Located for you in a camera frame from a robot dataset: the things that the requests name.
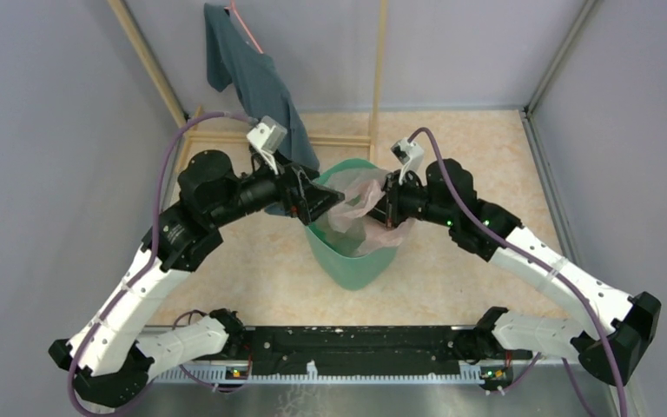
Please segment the pink plastic trash bag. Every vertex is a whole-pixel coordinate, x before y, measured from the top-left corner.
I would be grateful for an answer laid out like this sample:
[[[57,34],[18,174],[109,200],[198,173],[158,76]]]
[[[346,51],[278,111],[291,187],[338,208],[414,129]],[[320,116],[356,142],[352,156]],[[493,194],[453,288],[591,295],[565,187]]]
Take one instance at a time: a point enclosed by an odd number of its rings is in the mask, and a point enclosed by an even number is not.
[[[314,222],[322,239],[340,255],[361,257],[383,248],[397,248],[415,224],[407,219],[388,228],[369,213],[382,197],[387,172],[379,168],[331,169],[322,184],[344,194],[344,200]]]

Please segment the green plastic trash bin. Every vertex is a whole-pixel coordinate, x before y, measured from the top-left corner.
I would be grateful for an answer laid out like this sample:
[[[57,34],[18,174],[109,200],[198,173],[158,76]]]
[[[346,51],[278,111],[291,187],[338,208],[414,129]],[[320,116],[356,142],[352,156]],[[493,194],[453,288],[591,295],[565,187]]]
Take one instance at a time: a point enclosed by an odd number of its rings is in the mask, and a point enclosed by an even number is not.
[[[315,181],[323,185],[322,180],[328,177],[328,172],[331,169],[366,167],[378,168],[363,159],[347,159],[324,171]],[[307,226],[306,238],[314,259],[333,281],[347,290],[359,290],[374,281],[393,262],[399,248],[383,248],[361,257],[340,255],[322,239],[322,234],[314,227],[313,223]]]

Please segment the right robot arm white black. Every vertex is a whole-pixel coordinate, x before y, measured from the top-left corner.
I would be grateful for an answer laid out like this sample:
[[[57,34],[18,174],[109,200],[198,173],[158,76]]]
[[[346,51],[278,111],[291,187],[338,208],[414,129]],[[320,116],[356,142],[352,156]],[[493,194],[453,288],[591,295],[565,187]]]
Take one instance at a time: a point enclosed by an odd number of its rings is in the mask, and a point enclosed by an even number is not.
[[[653,294],[631,295],[600,281],[540,241],[498,204],[479,198],[472,174],[455,160],[436,162],[424,180],[413,172],[386,174],[384,196],[368,216],[386,228],[408,220],[447,227],[462,250],[515,274],[569,316],[548,319],[493,307],[479,321],[477,351],[497,358],[531,350],[576,359],[586,372],[625,386],[653,342],[662,303]]]

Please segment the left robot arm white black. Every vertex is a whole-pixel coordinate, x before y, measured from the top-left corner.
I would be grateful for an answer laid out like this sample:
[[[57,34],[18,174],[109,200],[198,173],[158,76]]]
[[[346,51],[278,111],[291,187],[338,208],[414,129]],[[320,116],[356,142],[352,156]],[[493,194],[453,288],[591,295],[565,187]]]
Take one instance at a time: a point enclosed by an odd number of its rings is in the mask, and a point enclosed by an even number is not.
[[[344,199],[294,162],[237,175],[220,150],[193,156],[178,183],[179,200],[154,212],[111,296],[84,329],[50,346],[50,357],[68,374],[69,400],[82,415],[89,404],[125,410],[158,375],[189,361],[240,354],[244,327],[226,308],[164,334],[142,335],[165,298],[221,246],[224,226],[276,204],[309,225]]]

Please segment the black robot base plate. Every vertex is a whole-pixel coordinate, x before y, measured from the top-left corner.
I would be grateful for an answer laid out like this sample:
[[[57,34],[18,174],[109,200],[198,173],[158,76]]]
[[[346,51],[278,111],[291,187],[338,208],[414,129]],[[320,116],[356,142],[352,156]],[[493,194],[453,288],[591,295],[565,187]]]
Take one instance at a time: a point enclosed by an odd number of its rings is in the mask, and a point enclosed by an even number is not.
[[[487,332],[453,326],[245,328],[211,361],[251,365],[254,376],[298,375],[314,363],[323,376],[455,375],[482,361],[530,360],[503,349]]]

